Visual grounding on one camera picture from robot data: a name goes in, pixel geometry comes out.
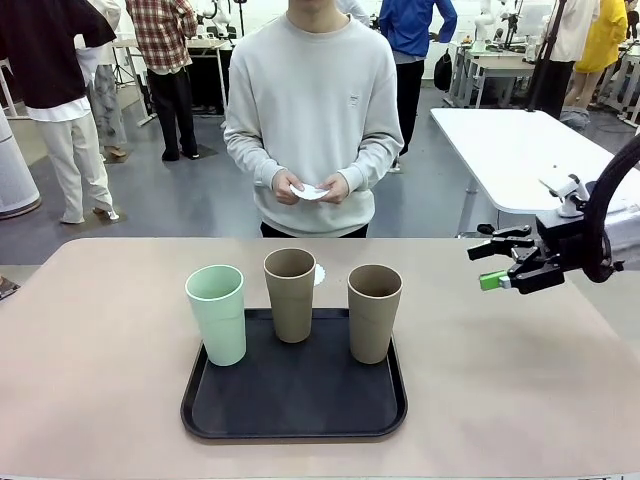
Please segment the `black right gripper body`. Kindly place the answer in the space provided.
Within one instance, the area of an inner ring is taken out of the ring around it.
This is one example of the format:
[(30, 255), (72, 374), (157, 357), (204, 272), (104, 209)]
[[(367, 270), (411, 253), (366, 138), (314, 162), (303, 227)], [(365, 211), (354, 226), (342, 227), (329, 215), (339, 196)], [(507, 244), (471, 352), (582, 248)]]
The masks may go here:
[(564, 283), (560, 255), (534, 246), (516, 250), (512, 266), (512, 287), (520, 294), (531, 294)]

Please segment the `person's right hand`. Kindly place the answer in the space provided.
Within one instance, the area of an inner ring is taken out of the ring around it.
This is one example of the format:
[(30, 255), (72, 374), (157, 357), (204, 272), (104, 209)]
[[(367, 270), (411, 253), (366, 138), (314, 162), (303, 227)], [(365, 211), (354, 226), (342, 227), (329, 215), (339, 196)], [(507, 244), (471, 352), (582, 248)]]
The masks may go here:
[(303, 190), (303, 185), (294, 174), (286, 169), (279, 170), (273, 177), (272, 190), (280, 204), (295, 205), (299, 201), (299, 197), (294, 194), (291, 187)]

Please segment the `person's left hand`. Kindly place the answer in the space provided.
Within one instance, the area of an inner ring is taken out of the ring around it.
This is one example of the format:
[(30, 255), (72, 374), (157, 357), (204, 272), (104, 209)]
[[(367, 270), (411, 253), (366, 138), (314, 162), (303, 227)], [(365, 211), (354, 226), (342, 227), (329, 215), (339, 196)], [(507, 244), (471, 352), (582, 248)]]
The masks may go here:
[(325, 191), (325, 194), (318, 199), (318, 202), (341, 204), (349, 195), (349, 185), (341, 173), (331, 175), (317, 188)]

